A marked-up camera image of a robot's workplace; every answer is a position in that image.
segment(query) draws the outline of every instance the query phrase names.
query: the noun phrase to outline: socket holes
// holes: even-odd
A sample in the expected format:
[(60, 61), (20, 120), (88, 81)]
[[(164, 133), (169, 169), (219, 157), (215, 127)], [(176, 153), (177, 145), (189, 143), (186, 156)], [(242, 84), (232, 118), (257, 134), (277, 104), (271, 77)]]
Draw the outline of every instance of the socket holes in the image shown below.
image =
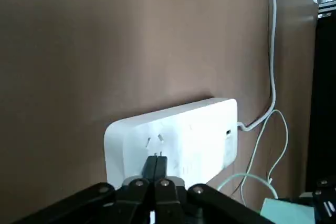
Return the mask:
[(148, 139), (147, 139), (147, 143), (146, 143), (146, 148), (148, 148), (148, 145), (149, 145), (149, 142), (151, 141), (151, 138), (149, 137)]
[(163, 143), (163, 137), (161, 136), (161, 134), (157, 135), (157, 137), (160, 140), (160, 142)]

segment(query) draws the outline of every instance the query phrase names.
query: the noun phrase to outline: electrical outlet socket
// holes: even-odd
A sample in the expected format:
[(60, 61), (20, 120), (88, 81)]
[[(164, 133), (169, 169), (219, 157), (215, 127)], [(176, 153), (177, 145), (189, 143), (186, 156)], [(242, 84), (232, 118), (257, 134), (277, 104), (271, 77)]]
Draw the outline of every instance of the electrical outlet socket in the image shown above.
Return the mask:
[(168, 157), (167, 175), (186, 188), (206, 183), (237, 156), (237, 102), (211, 98), (109, 125), (104, 136), (108, 183), (140, 175), (150, 155)]

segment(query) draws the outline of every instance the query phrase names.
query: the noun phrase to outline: white cable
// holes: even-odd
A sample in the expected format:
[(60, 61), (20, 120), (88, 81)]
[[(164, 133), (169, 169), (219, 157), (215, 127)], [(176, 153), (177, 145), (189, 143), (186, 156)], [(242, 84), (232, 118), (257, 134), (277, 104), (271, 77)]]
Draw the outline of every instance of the white cable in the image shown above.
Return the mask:
[(249, 126), (245, 126), (242, 122), (238, 122), (238, 127), (242, 131), (250, 131), (258, 126), (266, 117), (272, 112), (276, 102), (276, 88), (274, 81), (274, 44), (275, 44), (275, 30), (277, 23), (277, 0), (272, 0), (273, 2), (273, 12), (272, 12), (272, 31), (271, 31), (271, 41), (270, 41), (270, 59), (269, 59), (269, 74), (270, 74), (270, 82), (271, 82), (271, 93), (272, 93), (272, 102), (269, 109), (266, 113), (257, 119), (255, 122), (250, 124)]
[(234, 175), (231, 175), (218, 187), (218, 191), (221, 190), (221, 188), (223, 186), (225, 186), (230, 180), (232, 180), (233, 178), (238, 177), (238, 176), (247, 176), (247, 177), (251, 177), (251, 178), (259, 180), (261, 183), (263, 183), (265, 186), (267, 186), (271, 190), (275, 199), (278, 198), (277, 192), (275, 191), (274, 187), (272, 187), (272, 185), (270, 183), (268, 183), (267, 181), (265, 181), (264, 179), (262, 179), (262, 178), (260, 178), (256, 175), (248, 174), (248, 173), (236, 173)]
[[(267, 122), (269, 120), (269, 118), (272, 116), (273, 113), (279, 113), (281, 115), (281, 118), (282, 118), (282, 121), (284, 122), (283, 124), (285, 125), (285, 129), (286, 129), (286, 142), (285, 142), (285, 146), (284, 146), (284, 149), (282, 150), (282, 153), (281, 155), (279, 156), (279, 158), (276, 160), (276, 162), (273, 164), (272, 168), (269, 170), (269, 173), (267, 175), (267, 182), (268, 183), (271, 183), (272, 182), (272, 179), (271, 179), (271, 173), (272, 171), (274, 170), (274, 168), (277, 166), (277, 164), (279, 163), (279, 161), (282, 159), (282, 157), (284, 156), (285, 152), (286, 152), (286, 149), (287, 149), (287, 145), (288, 145), (288, 127), (287, 127), (287, 123), (286, 123), (286, 120), (285, 120), (285, 117), (283, 116), (283, 114), (281, 113), (281, 111), (279, 110), (273, 110), (265, 119), (265, 122), (264, 124), (262, 125), (263, 127), (261, 128), (261, 131), (258, 135), (258, 138), (257, 138), (257, 142), (256, 142), (256, 145), (254, 146), (254, 150), (253, 150), (253, 154), (252, 154), (252, 157), (251, 157), (251, 160), (250, 160), (250, 164), (246, 170), (246, 173), (249, 174), (250, 171), (251, 171), (251, 167), (252, 167), (252, 164), (253, 164), (253, 161), (254, 161), (254, 158), (255, 158), (255, 155), (256, 155), (256, 152), (257, 152), (257, 148), (258, 148), (258, 145), (259, 145), (259, 141), (261, 139), (261, 136), (263, 135), (264, 133), (264, 130), (265, 130), (265, 127), (267, 125)], [(244, 187), (244, 183), (245, 183), (245, 180), (246, 180), (246, 177), (243, 178), (243, 181), (240, 185), (240, 195), (241, 195), (241, 200), (243, 201), (243, 204), (244, 206), (246, 206), (246, 203), (245, 203), (245, 200), (244, 200), (244, 195), (243, 195), (243, 187)]]

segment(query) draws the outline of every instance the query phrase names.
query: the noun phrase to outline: screw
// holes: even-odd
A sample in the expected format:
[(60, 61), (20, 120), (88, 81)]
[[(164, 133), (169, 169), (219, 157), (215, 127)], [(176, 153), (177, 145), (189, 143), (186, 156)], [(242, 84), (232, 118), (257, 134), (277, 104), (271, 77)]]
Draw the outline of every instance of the screw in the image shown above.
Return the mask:
[(141, 180), (138, 180), (137, 182), (135, 182), (135, 185), (137, 186), (142, 186), (143, 185), (143, 182)]
[(199, 186), (196, 186), (196, 187), (194, 188), (194, 192), (197, 193), (197, 194), (201, 194), (201, 193), (203, 192), (203, 189), (200, 188)]
[(163, 179), (163, 180), (161, 180), (160, 184), (161, 184), (162, 186), (167, 186), (167, 185), (169, 185), (169, 181)]
[(108, 187), (106, 187), (106, 186), (103, 186), (103, 187), (99, 188), (99, 192), (101, 194), (104, 194), (104, 193), (108, 192), (108, 190), (110, 190), (110, 189)]

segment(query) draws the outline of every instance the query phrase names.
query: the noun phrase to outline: white cord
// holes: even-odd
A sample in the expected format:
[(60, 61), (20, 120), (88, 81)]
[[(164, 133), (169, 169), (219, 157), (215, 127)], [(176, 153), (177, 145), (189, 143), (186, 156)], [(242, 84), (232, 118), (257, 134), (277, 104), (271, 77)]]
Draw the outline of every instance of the white cord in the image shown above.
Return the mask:
[[(282, 159), (282, 157), (284, 156), (285, 152), (286, 152), (286, 149), (287, 149), (287, 145), (288, 145), (288, 127), (287, 127), (287, 123), (286, 123), (286, 120), (285, 120), (285, 117), (283, 116), (283, 114), (281, 113), (281, 111), (279, 110), (273, 110), (266, 118), (264, 124), (263, 124), (263, 127), (261, 128), (261, 131), (258, 135), (258, 138), (257, 138), (257, 142), (256, 142), (256, 145), (254, 147), (254, 150), (253, 150), (253, 154), (252, 154), (252, 157), (251, 157), (251, 160), (250, 160), (250, 164), (246, 170), (246, 173), (249, 174), (250, 171), (251, 171), (251, 167), (252, 167), (252, 164), (253, 164), (253, 161), (254, 161), (254, 158), (255, 158), (255, 155), (256, 155), (256, 152), (257, 152), (257, 148), (258, 148), (258, 145), (259, 145), (259, 141), (261, 139), (261, 136), (263, 135), (264, 133), (264, 130), (265, 130), (265, 127), (267, 125), (267, 122), (269, 120), (269, 118), (272, 116), (273, 113), (279, 113), (281, 115), (281, 118), (282, 118), (282, 121), (284, 122), (284, 126), (285, 126), (285, 129), (286, 129), (286, 142), (285, 142), (285, 146), (284, 146), (284, 149), (282, 150), (282, 153), (281, 155), (279, 156), (279, 158), (276, 160), (276, 162), (273, 164), (272, 168), (269, 170), (269, 173), (267, 175), (267, 182), (268, 183), (271, 183), (272, 182), (272, 178), (270, 177), (271, 176), (271, 173), (273, 172), (274, 168), (277, 166), (277, 164), (280, 162), (280, 160)], [(240, 195), (241, 195), (241, 200), (243, 201), (243, 204), (244, 206), (246, 206), (246, 203), (245, 203), (245, 200), (244, 200), (244, 195), (243, 195), (243, 187), (244, 187), (244, 183), (245, 183), (245, 180), (246, 180), (246, 177), (243, 178), (243, 181), (240, 185)]]
[(238, 122), (238, 127), (242, 131), (250, 131), (258, 126), (266, 117), (272, 112), (276, 102), (276, 88), (274, 81), (274, 44), (275, 44), (275, 30), (277, 23), (277, 0), (272, 0), (273, 2), (273, 14), (272, 14), (272, 31), (271, 31), (271, 41), (270, 41), (270, 59), (269, 59), (269, 74), (270, 74), (270, 82), (271, 82), (271, 92), (272, 92), (272, 102), (269, 109), (266, 113), (257, 119), (255, 122), (250, 124), (249, 126), (245, 126), (242, 122)]
[(272, 187), (272, 185), (270, 183), (268, 183), (267, 181), (265, 181), (264, 179), (262, 179), (262, 178), (260, 178), (256, 175), (248, 174), (248, 173), (236, 173), (234, 175), (231, 175), (218, 187), (218, 191), (221, 190), (221, 188), (223, 186), (225, 186), (230, 180), (232, 180), (233, 178), (238, 177), (238, 176), (247, 176), (247, 177), (251, 177), (251, 178), (259, 180), (261, 183), (263, 183), (265, 186), (267, 186), (271, 190), (275, 199), (278, 198), (277, 192), (275, 191), (274, 187)]

